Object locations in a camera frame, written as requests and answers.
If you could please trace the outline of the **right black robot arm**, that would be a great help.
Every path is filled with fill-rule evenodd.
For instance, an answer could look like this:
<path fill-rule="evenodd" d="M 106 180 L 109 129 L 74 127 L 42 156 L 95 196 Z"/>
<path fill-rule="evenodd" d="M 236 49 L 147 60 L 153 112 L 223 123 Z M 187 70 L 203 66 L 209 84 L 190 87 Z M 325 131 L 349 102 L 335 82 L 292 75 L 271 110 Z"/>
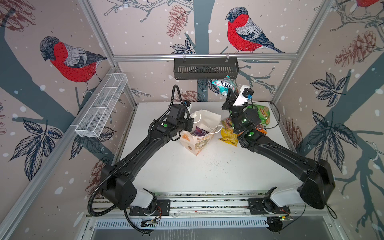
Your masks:
<path fill-rule="evenodd" d="M 269 189 L 264 198 L 266 211 L 272 212 L 274 206 L 299 203 L 318 210 L 324 209 L 336 186 L 330 164 L 300 156 L 258 131 L 256 126 L 261 119 L 248 101 L 253 93 L 248 86 L 242 86 L 239 93 L 228 90 L 222 110 L 229 111 L 233 132 L 237 134 L 242 148 L 269 158 L 299 179 L 295 185 Z"/>

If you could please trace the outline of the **printed paper bag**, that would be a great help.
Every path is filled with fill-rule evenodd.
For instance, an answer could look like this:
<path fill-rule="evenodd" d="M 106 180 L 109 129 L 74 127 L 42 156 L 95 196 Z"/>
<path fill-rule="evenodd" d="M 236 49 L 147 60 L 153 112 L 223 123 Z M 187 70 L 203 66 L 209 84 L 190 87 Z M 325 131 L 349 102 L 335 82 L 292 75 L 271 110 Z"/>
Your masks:
<path fill-rule="evenodd" d="M 222 116 L 207 110 L 200 110 L 191 114 L 191 117 L 195 118 L 193 128 L 191 131 L 182 131 L 180 141 L 188 151 L 197 156 L 214 135 L 223 128 Z"/>

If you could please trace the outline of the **green snack packet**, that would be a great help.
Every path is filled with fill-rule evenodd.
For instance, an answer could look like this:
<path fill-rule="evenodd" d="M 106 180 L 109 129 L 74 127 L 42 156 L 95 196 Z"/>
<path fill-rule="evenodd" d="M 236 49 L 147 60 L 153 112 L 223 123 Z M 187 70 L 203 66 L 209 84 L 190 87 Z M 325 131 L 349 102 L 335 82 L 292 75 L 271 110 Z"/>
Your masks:
<path fill-rule="evenodd" d="M 259 118 L 261 119 L 261 124 L 267 126 L 270 124 L 270 109 L 262 105 L 254 105 L 254 108 L 257 109 Z"/>

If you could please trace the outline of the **teal snack packet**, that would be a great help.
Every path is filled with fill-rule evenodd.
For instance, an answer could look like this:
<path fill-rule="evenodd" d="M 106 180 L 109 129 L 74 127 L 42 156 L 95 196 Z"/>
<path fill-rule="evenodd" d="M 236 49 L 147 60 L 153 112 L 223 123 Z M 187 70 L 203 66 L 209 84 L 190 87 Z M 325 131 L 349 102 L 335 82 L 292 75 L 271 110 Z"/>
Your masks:
<path fill-rule="evenodd" d="M 213 80 L 211 87 L 213 88 L 213 92 L 222 96 L 227 96 L 229 90 L 232 90 L 233 93 L 238 92 L 236 83 L 229 76 L 226 76 L 224 79 Z"/>

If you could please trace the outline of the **purple snack packet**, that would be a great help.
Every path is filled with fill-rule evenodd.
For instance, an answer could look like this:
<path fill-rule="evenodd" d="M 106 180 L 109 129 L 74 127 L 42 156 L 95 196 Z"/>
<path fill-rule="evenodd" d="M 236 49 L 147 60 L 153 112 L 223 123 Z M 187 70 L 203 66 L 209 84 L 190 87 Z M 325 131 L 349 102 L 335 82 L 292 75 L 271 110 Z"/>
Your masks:
<path fill-rule="evenodd" d="M 196 127 L 196 129 L 191 133 L 191 135 L 194 137 L 204 137 L 207 134 L 209 134 L 209 132 L 207 132 L 204 129 L 201 129 L 199 127 Z"/>

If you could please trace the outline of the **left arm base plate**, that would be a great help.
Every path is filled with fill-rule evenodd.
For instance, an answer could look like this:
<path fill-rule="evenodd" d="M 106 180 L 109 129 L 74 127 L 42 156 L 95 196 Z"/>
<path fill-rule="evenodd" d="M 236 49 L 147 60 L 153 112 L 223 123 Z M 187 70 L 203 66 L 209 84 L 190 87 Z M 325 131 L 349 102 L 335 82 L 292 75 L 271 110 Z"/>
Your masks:
<path fill-rule="evenodd" d="M 159 200 L 152 202 L 148 208 L 143 209 L 141 207 L 133 207 L 130 209 L 130 217 L 162 217 L 170 214 L 171 201 L 170 200 Z"/>

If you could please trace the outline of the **Fox's fruits candy packet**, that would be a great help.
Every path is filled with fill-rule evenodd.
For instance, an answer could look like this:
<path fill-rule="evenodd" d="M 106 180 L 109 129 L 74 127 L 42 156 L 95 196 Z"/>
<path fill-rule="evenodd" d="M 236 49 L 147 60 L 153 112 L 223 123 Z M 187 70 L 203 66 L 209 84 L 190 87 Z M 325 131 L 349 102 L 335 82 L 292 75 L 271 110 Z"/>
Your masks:
<path fill-rule="evenodd" d="M 232 119 L 230 117 L 225 118 L 224 120 L 221 121 L 221 123 L 225 129 L 232 129 L 233 128 Z"/>

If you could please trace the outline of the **yellow snack packet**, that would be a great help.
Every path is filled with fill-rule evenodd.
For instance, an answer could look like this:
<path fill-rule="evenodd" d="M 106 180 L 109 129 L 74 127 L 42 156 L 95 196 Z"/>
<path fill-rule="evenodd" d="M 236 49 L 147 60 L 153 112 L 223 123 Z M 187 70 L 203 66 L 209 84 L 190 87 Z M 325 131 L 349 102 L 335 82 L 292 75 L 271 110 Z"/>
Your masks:
<path fill-rule="evenodd" d="M 221 141 L 237 147 L 238 135 L 235 134 L 232 129 L 221 129 L 221 136 Z"/>

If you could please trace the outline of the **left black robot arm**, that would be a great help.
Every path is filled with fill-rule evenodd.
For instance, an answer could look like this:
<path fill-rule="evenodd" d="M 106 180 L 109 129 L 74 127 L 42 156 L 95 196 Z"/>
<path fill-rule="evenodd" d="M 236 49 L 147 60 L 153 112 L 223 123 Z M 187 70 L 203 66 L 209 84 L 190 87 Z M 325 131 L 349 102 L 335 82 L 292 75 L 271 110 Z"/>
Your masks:
<path fill-rule="evenodd" d="M 172 104 L 168 112 L 154 120 L 144 140 L 125 158 L 115 165 L 106 165 L 101 171 L 101 186 L 97 190 L 109 200 L 114 208 L 125 210 L 140 207 L 154 211 L 156 196 L 146 190 L 138 190 L 134 185 L 137 174 L 148 160 L 169 141 L 180 139 L 182 131 L 191 131 L 194 118 L 188 104 Z"/>

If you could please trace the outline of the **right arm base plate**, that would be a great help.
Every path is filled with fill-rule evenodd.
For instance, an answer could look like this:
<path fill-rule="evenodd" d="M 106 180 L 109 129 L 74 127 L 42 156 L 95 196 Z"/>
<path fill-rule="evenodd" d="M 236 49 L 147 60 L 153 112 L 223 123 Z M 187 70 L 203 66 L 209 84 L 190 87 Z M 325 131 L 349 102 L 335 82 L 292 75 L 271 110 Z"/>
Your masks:
<path fill-rule="evenodd" d="M 289 207 L 278 207 L 271 200 L 264 199 L 248 199 L 248 210 L 251 215 L 290 215 L 291 211 Z"/>

